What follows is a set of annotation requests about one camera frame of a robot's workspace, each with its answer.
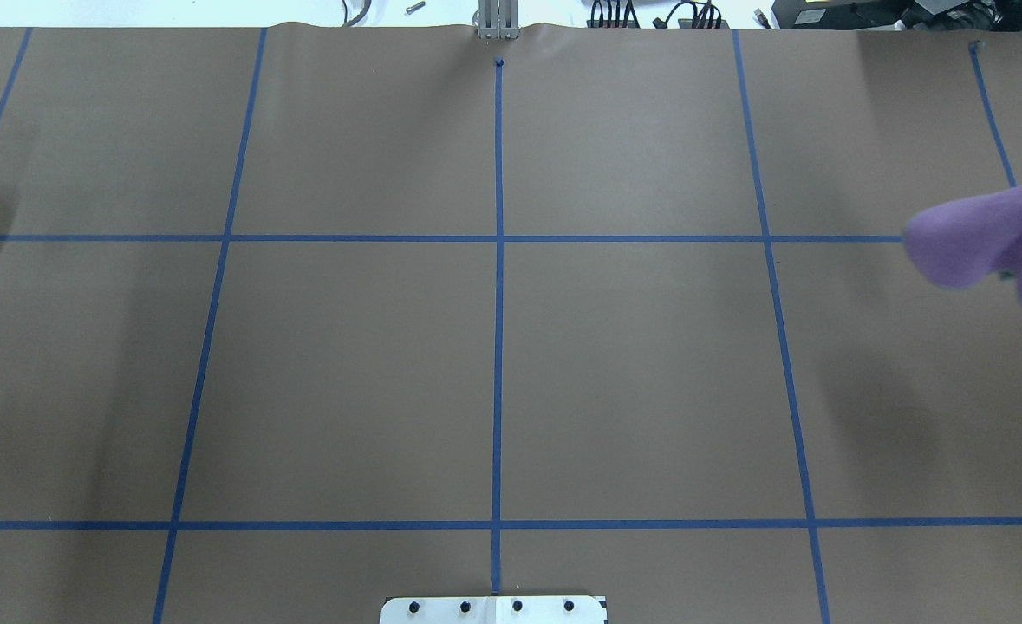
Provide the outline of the purple microfiber cloth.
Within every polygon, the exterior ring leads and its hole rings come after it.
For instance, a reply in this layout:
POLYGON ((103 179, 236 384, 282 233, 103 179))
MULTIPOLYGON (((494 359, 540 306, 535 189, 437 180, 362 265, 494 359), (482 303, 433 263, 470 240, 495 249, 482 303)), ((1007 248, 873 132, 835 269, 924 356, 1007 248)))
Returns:
POLYGON ((935 287, 969 289, 1006 274, 1022 303, 1022 185, 922 211, 905 224, 902 243, 935 287))

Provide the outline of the lower black orange adapter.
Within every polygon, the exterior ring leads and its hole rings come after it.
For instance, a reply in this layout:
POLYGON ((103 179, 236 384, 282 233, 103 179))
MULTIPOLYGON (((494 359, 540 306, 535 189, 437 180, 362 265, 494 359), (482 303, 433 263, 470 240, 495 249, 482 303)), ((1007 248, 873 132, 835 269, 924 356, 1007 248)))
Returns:
POLYGON ((721 7, 713 1, 676 1, 664 16, 654 17, 655 29, 728 30, 721 7))

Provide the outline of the black orange adapter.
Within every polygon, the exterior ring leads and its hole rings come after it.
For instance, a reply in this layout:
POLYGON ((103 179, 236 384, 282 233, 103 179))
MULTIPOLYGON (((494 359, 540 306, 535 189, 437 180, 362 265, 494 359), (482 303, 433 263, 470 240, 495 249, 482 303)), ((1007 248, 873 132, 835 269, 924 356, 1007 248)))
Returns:
POLYGON ((655 29, 728 30, 721 7, 713 1, 676 1, 664 16, 654 17, 655 29))
POLYGON ((589 1, 589 29, 639 29, 639 17, 633 1, 589 1))

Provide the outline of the upper black orange adapter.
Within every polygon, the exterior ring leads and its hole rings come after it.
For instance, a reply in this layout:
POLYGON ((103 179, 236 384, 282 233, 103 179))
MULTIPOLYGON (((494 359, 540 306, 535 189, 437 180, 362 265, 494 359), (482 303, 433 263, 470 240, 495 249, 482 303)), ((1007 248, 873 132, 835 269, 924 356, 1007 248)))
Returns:
POLYGON ((639 17, 633 1, 589 1, 589 29, 639 29, 639 17))

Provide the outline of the aluminium frame post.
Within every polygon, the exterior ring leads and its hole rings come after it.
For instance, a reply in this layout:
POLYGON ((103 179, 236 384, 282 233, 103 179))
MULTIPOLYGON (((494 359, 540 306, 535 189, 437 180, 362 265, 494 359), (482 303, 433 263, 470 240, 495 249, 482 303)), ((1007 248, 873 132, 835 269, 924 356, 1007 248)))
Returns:
POLYGON ((518 39, 518 0, 480 0, 472 22, 480 40, 518 39))

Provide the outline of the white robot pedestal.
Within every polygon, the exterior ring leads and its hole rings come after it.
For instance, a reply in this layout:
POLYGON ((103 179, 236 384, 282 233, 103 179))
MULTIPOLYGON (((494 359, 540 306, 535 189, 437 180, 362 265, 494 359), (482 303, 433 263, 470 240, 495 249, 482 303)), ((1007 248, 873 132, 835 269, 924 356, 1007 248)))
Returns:
POLYGON ((607 623, 604 597, 591 595, 487 595, 394 597, 382 605, 380 623, 607 623))

